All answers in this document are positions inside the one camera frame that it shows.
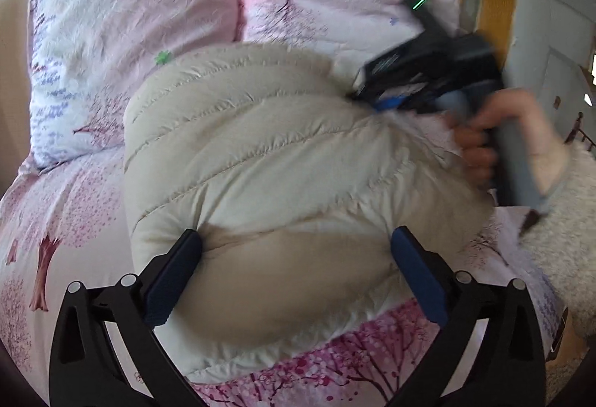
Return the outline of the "person's right hand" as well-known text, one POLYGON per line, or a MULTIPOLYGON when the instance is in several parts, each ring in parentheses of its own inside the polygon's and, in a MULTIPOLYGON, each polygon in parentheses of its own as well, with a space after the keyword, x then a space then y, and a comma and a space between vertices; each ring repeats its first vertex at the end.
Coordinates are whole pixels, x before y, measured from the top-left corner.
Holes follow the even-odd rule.
POLYGON ((454 142, 461 150, 469 180, 479 186, 489 183, 498 153, 488 147, 487 131, 506 122, 520 128, 533 180, 540 193, 546 194, 564 174, 571 150, 533 94, 521 88, 493 93, 467 122, 447 115, 447 126, 454 131, 454 142))

